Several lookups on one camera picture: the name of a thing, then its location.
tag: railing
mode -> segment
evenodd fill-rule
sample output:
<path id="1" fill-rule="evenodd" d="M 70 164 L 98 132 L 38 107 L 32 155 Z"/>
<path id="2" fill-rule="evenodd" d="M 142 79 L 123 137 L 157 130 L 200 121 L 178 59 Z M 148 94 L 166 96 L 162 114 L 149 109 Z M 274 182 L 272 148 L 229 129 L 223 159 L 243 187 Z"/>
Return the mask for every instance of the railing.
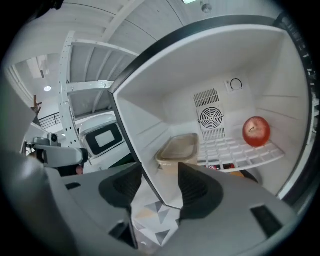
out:
<path id="1" fill-rule="evenodd" d="M 43 129 L 47 129 L 51 126 L 56 126 L 57 124 L 61 123 L 60 113 L 58 112 L 48 115 L 44 118 L 39 119 L 39 121 Z"/>

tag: white wire rack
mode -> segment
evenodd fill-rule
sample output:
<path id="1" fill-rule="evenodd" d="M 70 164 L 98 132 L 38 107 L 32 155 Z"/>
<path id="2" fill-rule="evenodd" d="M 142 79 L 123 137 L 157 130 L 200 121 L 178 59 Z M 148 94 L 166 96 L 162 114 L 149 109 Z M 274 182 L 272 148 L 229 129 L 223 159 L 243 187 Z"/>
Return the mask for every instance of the white wire rack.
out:
<path id="1" fill-rule="evenodd" d="M 207 168 L 219 166 L 221 172 L 230 173 L 259 167 L 284 155 L 271 141 L 261 147 L 252 147 L 243 139 L 222 138 L 200 145 L 198 165 Z M 233 164 L 234 168 L 225 169 L 228 164 Z"/>

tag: apple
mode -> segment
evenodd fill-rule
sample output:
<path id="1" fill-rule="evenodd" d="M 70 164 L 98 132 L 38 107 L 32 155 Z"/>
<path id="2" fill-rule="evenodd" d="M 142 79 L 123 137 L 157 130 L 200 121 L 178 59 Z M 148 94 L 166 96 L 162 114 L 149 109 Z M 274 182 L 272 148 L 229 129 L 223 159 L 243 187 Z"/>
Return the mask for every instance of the apple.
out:
<path id="1" fill-rule="evenodd" d="M 242 135 L 250 146 L 261 147 L 269 140 L 270 126 L 264 118 L 254 116 L 244 123 Z"/>

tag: ceiling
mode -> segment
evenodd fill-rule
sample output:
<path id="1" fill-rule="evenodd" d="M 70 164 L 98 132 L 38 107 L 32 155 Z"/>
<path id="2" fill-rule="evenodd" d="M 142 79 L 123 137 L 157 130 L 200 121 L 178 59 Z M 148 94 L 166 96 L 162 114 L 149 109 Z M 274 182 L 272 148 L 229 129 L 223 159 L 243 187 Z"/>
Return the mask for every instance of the ceiling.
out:
<path id="1" fill-rule="evenodd" d="M 75 31 L 75 39 L 105 42 L 141 54 L 169 33 L 200 20 L 235 14 L 276 18 L 281 12 L 267 0 L 203 3 L 211 4 L 209 13 L 202 11 L 200 0 L 190 4 L 182 0 L 64 0 L 61 9 L 51 9 L 21 29 L 4 67 L 14 67 L 20 86 L 45 103 L 58 95 L 60 52 L 69 31 Z M 40 56 L 40 60 L 44 58 L 45 78 L 30 68 Z M 46 85 L 52 87 L 50 92 L 43 90 Z"/>

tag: beige food container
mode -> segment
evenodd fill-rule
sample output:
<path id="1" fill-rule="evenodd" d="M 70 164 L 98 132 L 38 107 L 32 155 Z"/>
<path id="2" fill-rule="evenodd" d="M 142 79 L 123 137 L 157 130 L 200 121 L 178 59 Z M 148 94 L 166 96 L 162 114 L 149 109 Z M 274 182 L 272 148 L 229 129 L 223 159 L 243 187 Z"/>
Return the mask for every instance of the beige food container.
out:
<path id="1" fill-rule="evenodd" d="M 179 162 L 196 165 L 198 163 L 198 152 L 198 135 L 189 133 L 169 139 L 158 151 L 155 159 L 164 171 L 176 174 Z"/>

